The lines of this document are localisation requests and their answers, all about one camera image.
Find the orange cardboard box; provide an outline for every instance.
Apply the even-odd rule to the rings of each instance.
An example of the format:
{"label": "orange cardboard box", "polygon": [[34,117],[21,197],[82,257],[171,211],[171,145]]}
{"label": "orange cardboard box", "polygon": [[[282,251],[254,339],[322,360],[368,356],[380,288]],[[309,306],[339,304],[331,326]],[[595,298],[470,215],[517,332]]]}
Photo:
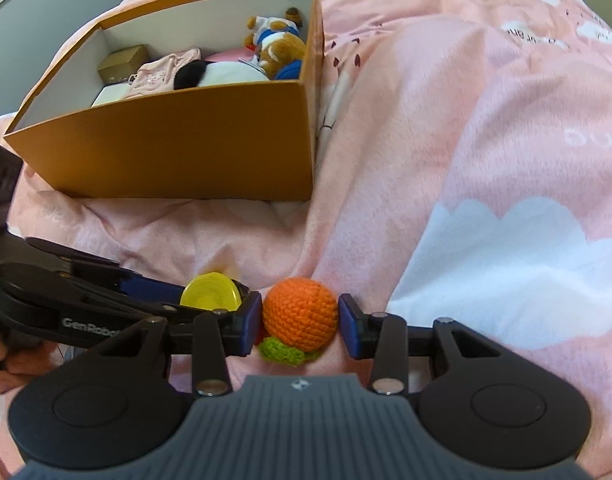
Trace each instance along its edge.
{"label": "orange cardboard box", "polygon": [[[242,46],[249,16],[302,14],[298,80],[192,88],[91,107],[108,54],[150,57]],[[6,132],[51,186],[73,197],[308,200],[323,28],[320,0],[157,0],[100,20],[25,99]]]}

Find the yellow bottle cap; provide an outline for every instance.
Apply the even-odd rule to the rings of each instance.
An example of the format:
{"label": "yellow bottle cap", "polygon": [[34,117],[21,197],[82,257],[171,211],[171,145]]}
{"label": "yellow bottle cap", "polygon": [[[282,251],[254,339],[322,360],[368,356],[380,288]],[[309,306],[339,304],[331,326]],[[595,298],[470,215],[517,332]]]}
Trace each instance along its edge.
{"label": "yellow bottle cap", "polygon": [[241,304],[241,296],[237,286],[228,276],[220,272],[209,272],[196,276],[186,285],[179,304],[206,310],[237,310]]}

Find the pink fabric item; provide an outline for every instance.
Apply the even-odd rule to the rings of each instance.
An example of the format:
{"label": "pink fabric item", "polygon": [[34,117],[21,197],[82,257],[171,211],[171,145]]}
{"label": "pink fabric item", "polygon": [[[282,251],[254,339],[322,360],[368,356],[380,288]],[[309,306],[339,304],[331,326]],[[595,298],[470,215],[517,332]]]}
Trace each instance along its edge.
{"label": "pink fabric item", "polygon": [[200,59],[200,57],[200,50],[193,47],[182,52],[168,54],[157,61],[143,64],[122,99],[157,92],[171,92],[177,70],[195,59]]}
{"label": "pink fabric item", "polygon": [[[126,0],[100,19],[148,1]],[[530,277],[515,284],[518,291],[545,283],[552,295],[540,296],[538,309],[527,303],[525,314],[504,307],[513,295],[493,297],[494,312],[474,301],[468,306],[481,315],[472,316],[472,327],[582,391],[593,427],[579,463],[595,477],[611,474],[612,31],[581,0],[322,5],[326,55],[310,203],[73,200],[24,168],[10,223],[26,236],[180,284],[220,270],[264,291],[286,276],[310,276],[353,294],[367,312],[421,294],[439,304],[432,284],[444,276],[454,276],[445,290],[465,294],[470,283],[454,268],[495,240],[490,253],[501,264],[494,268],[518,265]],[[70,38],[53,63],[94,26]],[[0,119],[0,141],[10,120]],[[544,220],[550,229],[542,242],[565,235],[556,254],[568,268],[534,258],[541,254],[528,243],[537,239],[532,229],[508,224],[522,208],[525,224]],[[468,237],[454,239],[455,218],[471,228]],[[510,225],[513,236],[498,224]],[[517,232],[527,240],[523,257],[504,260],[515,254],[509,243]],[[435,256],[438,275],[417,267]],[[574,323],[580,316],[581,327]],[[517,338],[515,327],[527,319],[548,337]],[[228,366],[239,385],[247,374],[365,377],[368,364],[350,361],[337,339],[297,370],[256,352],[229,358]],[[176,359],[171,381],[188,389],[188,359]],[[0,476],[21,464],[0,400]]]}
{"label": "pink fabric item", "polygon": [[206,61],[237,61],[239,59],[250,61],[252,57],[253,53],[244,46],[242,48],[232,48],[224,52],[219,52],[218,54],[213,54],[212,56],[208,56]]}

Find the pink blanket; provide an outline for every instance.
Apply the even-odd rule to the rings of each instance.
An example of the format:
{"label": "pink blanket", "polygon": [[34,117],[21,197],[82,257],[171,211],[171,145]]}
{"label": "pink blanket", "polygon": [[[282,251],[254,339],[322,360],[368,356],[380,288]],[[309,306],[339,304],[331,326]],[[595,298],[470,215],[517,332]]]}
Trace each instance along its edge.
{"label": "pink blanket", "polygon": [[[10,224],[177,283],[311,276],[368,312],[454,317],[577,386],[593,410],[579,463],[611,473],[612,31],[581,0],[323,0],[323,15],[310,203],[71,200],[26,168]],[[297,371],[258,354],[230,370],[366,366],[336,340]],[[177,387],[187,372],[178,360]],[[0,478],[21,464],[9,398]]]}

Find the plush bear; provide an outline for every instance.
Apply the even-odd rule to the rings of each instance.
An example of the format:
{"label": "plush bear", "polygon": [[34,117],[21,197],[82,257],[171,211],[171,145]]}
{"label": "plush bear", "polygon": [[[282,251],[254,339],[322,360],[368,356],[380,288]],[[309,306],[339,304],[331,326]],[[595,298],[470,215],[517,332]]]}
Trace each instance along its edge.
{"label": "plush bear", "polygon": [[269,79],[296,79],[299,77],[306,45],[300,39],[302,19],[294,7],[286,10],[284,18],[253,16],[247,27],[252,30],[244,45],[256,52],[253,62]]}

